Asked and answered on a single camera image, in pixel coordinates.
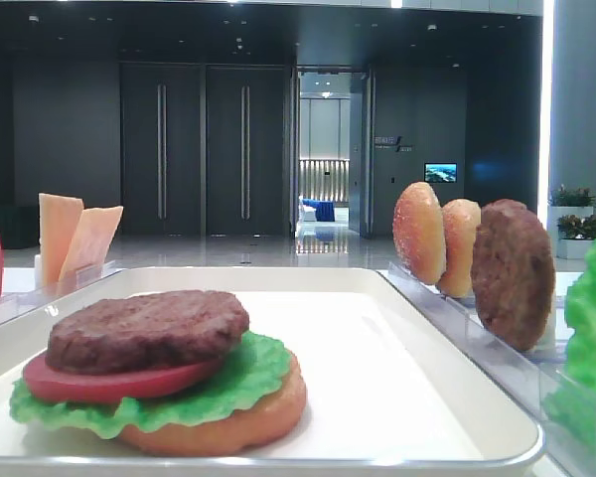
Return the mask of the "orange cheese slice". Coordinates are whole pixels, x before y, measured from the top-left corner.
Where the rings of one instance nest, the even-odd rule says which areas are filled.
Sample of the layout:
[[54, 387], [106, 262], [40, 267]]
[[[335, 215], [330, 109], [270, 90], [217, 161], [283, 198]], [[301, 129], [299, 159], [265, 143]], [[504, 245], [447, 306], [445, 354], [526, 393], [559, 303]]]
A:
[[122, 206], [81, 212], [59, 280], [84, 267], [104, 264], [122, 213]]
[[75, 197], [40, 193], [40, 255], [42, 285], [59, 280], [77, 223], [83, 200]]

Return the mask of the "green lettuce leaf on tray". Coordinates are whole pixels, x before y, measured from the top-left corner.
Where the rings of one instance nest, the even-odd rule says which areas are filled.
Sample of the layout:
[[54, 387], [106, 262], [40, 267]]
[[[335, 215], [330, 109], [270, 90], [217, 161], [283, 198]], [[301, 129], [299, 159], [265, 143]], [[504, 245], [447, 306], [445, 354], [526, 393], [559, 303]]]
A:
[[247, 332], [242, 343], [208, 380], [166, 397], [125, 397], [119, 404], [45, 403], [33, 396], [22, 379], [13, 384], [10, 416], [20, 423], [39, 421], [51, 430], [89, 429], [111, 439], [134, 425], [153, 432], [167, 424], [194, 426], [249, 410], [278, 391], [289, 372], [290, 353], [282, 341]]

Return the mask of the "brown meat patty on tray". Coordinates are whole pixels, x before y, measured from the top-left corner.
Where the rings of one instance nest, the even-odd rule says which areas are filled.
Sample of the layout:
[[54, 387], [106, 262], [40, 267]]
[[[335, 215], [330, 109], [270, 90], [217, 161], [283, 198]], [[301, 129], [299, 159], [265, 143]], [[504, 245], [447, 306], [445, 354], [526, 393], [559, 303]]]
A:
[[102, 299], [54, 325], [46, 363], [84, 375], [187, 366], [226, 355], [248, 329], [248, 312], [228, 292]]

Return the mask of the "brown meat patty standing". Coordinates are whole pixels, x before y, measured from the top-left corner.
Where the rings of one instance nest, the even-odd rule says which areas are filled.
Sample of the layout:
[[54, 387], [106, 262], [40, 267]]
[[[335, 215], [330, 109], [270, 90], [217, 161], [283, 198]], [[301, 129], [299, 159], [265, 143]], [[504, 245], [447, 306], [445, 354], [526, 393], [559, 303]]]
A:
[[555, 287], [550, 239], [525, 204], [501, 199], [482, 209], [471, 279], [483, 326], [519, 351], [544, 333]]

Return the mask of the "red tomato slice on tray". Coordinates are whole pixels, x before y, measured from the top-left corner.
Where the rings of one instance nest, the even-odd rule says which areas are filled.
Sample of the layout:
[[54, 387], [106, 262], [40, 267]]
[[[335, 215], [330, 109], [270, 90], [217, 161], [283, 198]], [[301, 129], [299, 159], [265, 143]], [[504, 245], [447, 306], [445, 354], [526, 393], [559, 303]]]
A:
[[32, 395], [45, 402], [117, 404], [123, 398], [144, 399], [172, 395], [208, 379], [223, 364], [224, 358], [218, 358], [167, 369], [81, 375], [51, 368], [43, 353], [26, 365], [23, 380]]

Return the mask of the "green lettuce leaf standing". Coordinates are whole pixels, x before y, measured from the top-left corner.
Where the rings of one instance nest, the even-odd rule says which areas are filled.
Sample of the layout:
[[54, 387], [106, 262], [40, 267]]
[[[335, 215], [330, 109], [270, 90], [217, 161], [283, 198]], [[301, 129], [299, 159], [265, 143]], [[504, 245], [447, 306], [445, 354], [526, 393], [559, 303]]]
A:
[[586, 255], [585, 272], [568, 287], [564, 317], [574, 330], [566, 347], [570, 379], [545, 400], [555, 422], [596, 448], [596, 239]]

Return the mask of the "sesame bun half outer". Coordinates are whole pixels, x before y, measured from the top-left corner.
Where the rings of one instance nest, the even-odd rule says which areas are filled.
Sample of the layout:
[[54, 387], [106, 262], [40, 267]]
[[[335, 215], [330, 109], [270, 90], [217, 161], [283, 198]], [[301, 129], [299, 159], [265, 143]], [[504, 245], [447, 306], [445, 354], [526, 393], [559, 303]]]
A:
[[446, 242], [439, 201], [425, 182], [406, 187], [393, 211], [395, 250], [421, 282], [434, 285], [446, 270]]

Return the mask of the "bun half inner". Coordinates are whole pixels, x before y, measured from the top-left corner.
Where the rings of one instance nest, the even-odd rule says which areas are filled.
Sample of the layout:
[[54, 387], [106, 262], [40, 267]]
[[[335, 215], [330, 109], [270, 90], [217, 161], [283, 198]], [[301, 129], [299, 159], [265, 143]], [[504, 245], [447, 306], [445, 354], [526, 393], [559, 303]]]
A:
[[472, 290], [471, 266], [480, 206], [467, 199], [455, 199], [442, 208], [446, 241], [446, 270], [437, 282], [445, 295], [463, 298]]

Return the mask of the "white rectangular metal tray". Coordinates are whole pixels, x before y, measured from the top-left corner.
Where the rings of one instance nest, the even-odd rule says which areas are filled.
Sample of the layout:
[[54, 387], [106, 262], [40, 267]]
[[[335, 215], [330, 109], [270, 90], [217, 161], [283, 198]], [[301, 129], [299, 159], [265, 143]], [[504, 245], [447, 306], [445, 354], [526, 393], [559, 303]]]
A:
[[[252, 330], [297, 356], [308, 406], [287, 437], [240, 457], [156, 458], [10, 418], [13, 384], [58, 320], [190, 288], [236, 294]], [[523, 476], [543, 450], [541, 426], [367, 269], [128, 269], [0, 325], [0, 476]]]

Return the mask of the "bottom bun on tray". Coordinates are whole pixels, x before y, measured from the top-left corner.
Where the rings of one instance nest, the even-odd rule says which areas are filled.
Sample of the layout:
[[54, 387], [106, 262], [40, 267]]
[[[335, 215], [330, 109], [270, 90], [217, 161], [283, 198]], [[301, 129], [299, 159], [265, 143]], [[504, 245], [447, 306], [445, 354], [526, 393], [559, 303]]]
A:
[[167, 424], [154, 432], [128, 425], [119, 439], [153, 455], [229, 456], [287, 435], [301, 419], [306, 403], [306, 384], [296, 356], [291, 355], [281, 388], [248, 410], [237, 410], [225, 419], [196, 426]]

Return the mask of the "potted plants in planter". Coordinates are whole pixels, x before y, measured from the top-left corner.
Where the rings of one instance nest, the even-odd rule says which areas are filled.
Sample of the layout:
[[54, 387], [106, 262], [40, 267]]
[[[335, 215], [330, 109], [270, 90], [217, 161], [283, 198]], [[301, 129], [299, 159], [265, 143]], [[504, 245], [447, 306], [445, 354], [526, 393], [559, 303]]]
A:
[[556, 257], [585, 257], [596, 239], [595, 204], [596, 198], [589, 188], [566, 188], [561, 185], [551, 191], [547, 229]]

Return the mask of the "wall mounted screen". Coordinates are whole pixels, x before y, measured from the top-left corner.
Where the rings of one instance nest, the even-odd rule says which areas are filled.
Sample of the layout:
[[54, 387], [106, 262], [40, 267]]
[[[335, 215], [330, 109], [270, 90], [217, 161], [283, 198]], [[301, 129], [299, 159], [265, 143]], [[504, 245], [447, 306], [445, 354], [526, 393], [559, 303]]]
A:
[[456, 163], [425, 163], [424, 181], [428, 183], [456, 183]]

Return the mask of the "clear acrylic rail left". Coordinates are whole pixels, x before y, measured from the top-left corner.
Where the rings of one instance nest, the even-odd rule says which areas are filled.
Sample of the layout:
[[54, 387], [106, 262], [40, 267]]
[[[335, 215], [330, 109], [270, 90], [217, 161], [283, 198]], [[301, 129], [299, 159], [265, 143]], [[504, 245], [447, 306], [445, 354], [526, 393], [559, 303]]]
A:
[[0, 325], [44, 307], [47, 304], [78, 291], [118, 271], [116, 261], [89, 266], [70, 274], [64, 280], [30, 291], [8, 292], [0, 297]]

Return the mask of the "clear acrylic rail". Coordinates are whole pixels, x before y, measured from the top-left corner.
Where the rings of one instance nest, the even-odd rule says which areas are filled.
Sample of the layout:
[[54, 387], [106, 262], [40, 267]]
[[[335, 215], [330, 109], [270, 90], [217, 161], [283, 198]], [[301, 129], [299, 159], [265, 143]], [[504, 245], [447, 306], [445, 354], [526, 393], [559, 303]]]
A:
[[439, 294], [403, 266], [391, 263], [388, 280], [421, 314], [544, 427], [547, 453], [569, 476], [596, 476], [596, 393], [565, 370], [567, 341], [559, 331], [521, 353], [486, 331], [474, 300]]
[[0, 297], [0, 325], [44, 307], [47, 304], [78, 291], [118, 271], [116, 261], [89, 266], [70, 274], [64, 280], [30, 291], [8, 292]]

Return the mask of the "clear acrylic rail right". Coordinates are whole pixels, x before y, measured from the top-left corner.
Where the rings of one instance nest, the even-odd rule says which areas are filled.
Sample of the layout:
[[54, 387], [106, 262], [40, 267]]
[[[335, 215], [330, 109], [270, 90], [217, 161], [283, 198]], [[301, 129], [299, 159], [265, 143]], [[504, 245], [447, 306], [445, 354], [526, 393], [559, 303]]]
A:
[[521, 353], [486, 331], [474, 300], [439, 294], [403, 266], [391, 263], [388, 280], [421, 314], [544, 427], [547, 453], [569, 476], [596, 476], [596, 393], [565, 370], [567, 341], [559, 331]]

